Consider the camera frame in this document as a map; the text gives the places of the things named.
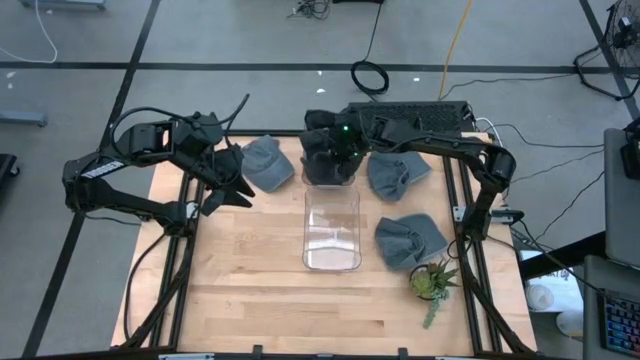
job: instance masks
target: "clear plastic container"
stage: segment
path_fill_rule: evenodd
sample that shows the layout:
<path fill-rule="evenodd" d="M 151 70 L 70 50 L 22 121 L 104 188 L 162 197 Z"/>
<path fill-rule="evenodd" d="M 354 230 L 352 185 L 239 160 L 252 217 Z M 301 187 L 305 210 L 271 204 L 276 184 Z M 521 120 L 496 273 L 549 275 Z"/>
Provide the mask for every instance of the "clear plastic container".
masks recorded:
<path fill-rule="evenodd" d="M 304 198 L 302 262 L 312 270 L 357 269 L 362 262 L 358 190 L 350 186 L 314 186 Z"/>

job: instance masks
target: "wooden tabletop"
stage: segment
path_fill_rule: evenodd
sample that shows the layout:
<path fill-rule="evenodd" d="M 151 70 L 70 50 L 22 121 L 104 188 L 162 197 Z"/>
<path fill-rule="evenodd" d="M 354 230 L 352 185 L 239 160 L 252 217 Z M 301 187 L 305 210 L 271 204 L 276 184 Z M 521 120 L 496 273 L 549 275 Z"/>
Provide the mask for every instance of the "wooden tabletop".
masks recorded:
<path fill-rule="evenodd" d="M 485 134 L 477 136 L 486 139 Z M 232 141 L 244 145 L 250 140 Z M 428 303 L 412 294 L 408 273 L 387 270 L 373 237 L 382 216 L 426 213 L 447 241 L 454 238 L 442 158 L 423 154 L 433 172 L 411 185 L 397 203 L 382 202 L 373 194 L 365 159 L 352 185 L 360 193 L 362 264 L 352 272 L 323 273 L 302 262 L 307 191 L 301 181 L 302 149 L 295 137 L 279 140 L 295 167 L 293 179 L 272 194 L 254 188 L 250 209 L 221 207 L 200 218 L 178 349 L 248 353 L 261 344 L 265 353 L 393 355 L 406 347 L 410 355 L 473 355 L 462 289 L 451 290 L 431 327 L 423 329 Z M 454 175 L 459 179 L 457 168 Z M 158 165 L 149 198 L 176 200 L 181 178 L 182 171 L 173 165 Z M 464 203 L 459 181 L 457 187 Z M 473 177 L 472 188 L 477 195 L 479 184 Z M 161 233 L 155 222 L 143 224 L 134 259 Z M 489 234 L 511 243 L 505 225 L 492 225 Z M 136 273 L 130 329 L 142 322 L 157 299 L 167 244 L 155 249 Z M 496 307 L 522 341 L 535 349 L 513 250 L 485 241 L 484 253 Z M 457 265 L 450 263 L 451 268 Z M 462 283 L 459 276 L 456 281 Z M 483 346 L 490 349 L 486 319 L 477 302 L 476 307 Z M 165 315 L 164 341 L 172 314 L 169 309 Z M 123 341 L 121 309 L 112 342 Z"/>

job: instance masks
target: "gray floor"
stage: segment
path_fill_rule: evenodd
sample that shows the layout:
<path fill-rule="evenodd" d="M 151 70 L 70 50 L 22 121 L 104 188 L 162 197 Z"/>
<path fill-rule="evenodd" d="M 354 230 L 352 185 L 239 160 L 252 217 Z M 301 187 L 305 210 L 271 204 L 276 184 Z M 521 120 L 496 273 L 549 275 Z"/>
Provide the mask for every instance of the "gray floor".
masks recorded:
<path fill-rule="evenodd" d="M 601 26 L 610 0 L 590 0 Z M 464 0 L 388 0 L 371 60 L 442 64 Z M 112 0 L 107 12 L 43 7 L 42 18 L 61 61 L 117 61 L 131 57 L 150 0 Z M 366 52 L 376 7 L 341 4 L 325 22 L 285 19 L 294 0 L 163 0 L 144 62 L 351 63 Z M 477 1 L 456 48 L 459 65 L 569 65 L 595 44 L 578 0 Z M 50 49 L 32 10 L 0 3 L 0 46 L 46 59 Z M 0 53 L 0 61 L 10 60 Z M 590 65 L 602 66 L 602 59 Z M 60 183 L 66 160 L 98 144 L 124 71 L 2 69 L 0 108 L 43 111 L 43 129 L 0 125 L 0 152 L 19 157 L 22 174 L 0 207 L 0 358 L 19 356 L 69 228 Z M 440 73 L 393 72 L 381 100 L 434 100 Z M 542 75 L 451 73 L 448 84 L 472 79 Z M 611 75 L 590 79 L 617 90 Z M 348 72 L 324 71 L 138 71 L 125 109 L 151 105 L 180 113 L 229 114 L 245 93 L 251 99 L 234 124 L 239 129 L 299 129 L 306 109 L 340 110 L 367 101 Z M 580 85 L 577 77 L 540 82 L 475 84 L 454 90 L 476 116 L 516 125 L 531 141 L 598 144 L 608 127 L 631 119 L 623 103 Z M 140 121 L 156 118 L 141 115 Z M 532 148 L 508 128 L 505 145 L 518 160 L 516 177 L 586 154 L 583 150 Z M 602 171 L 595 155 L 513 186 L 510 205 L 526 212 L 534 234 Z M 151 169 L 113 176 L 120 189 L 145 195 Z M 602 182 L 587 191 L 542 242 L 561 246 L 603 229 Z M 88 221 L 54 308 L 39 354 L 106 349 L 111 340 L 137 229 Z M 556 330 L 552 316 L 532 316 L 541 350 L 580 358 L 581 346 Z"/>

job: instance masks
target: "gray baseball cap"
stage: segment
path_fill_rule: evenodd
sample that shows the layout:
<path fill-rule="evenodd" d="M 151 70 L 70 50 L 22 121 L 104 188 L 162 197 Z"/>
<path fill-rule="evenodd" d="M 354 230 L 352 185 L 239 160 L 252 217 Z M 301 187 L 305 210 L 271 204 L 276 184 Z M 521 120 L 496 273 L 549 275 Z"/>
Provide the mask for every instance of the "gray baseball cap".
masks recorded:
<path fill-rule="evenodd" d="M 242 174 L 264 192 L 274 192 L 295 173 L 293 164 L 269 135 L 242 147 Z"/>
<path fill-rule="evenodd" d="M 399 154 L 373 152 L 367 166 L 371 189 L 385 201 L 399 201 L 409 184 L 430 172 L 429 164 L 415 151 Z"/>
<path fill-rule="evenodd" d="M 384 263 L 391 270 L 412 269 L 447 247 L 447 240 L 426 214 L 398 220 L 383 217 L 376 227 L 375 238 Z"/>

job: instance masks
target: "small plant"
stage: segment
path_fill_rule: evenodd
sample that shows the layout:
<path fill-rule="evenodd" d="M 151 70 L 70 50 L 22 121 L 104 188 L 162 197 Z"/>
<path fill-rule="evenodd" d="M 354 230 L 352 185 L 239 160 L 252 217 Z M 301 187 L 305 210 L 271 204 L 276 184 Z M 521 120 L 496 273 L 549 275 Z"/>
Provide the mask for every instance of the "small plant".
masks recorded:
<path fill-rule="evenodd" d="M 431 308 L 422 326 L 428 329 L 436 317 L 442 301 L 449 298 L 449 286 L 458 286 L 449 279 L 456 275 L 458 269 L 445 271 L 449 260 L 440 260 L 438 264 L 420 265 L 413 269 L 410 276 L 411 288 L 417 297 L 431 301 Z"/>

